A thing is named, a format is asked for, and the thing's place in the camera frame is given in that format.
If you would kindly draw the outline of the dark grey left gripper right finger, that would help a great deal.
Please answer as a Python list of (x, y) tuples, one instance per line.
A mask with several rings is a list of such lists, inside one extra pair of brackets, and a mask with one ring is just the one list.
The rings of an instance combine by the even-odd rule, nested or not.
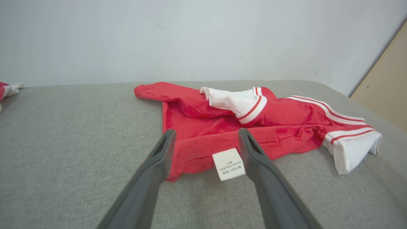
[(248, 129), (238, 131), (240, 156), (254, 183), (267, 229), (320, 229), (295, 190), (264, 153)]

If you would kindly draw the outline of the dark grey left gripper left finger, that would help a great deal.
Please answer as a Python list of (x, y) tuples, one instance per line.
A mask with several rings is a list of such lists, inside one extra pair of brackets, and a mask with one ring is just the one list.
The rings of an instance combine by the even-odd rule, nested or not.
[(174, 129), (164, 132), (97, 228), (151, 228), (160, 186), (169, 176), (172, 166), (176, 136)]

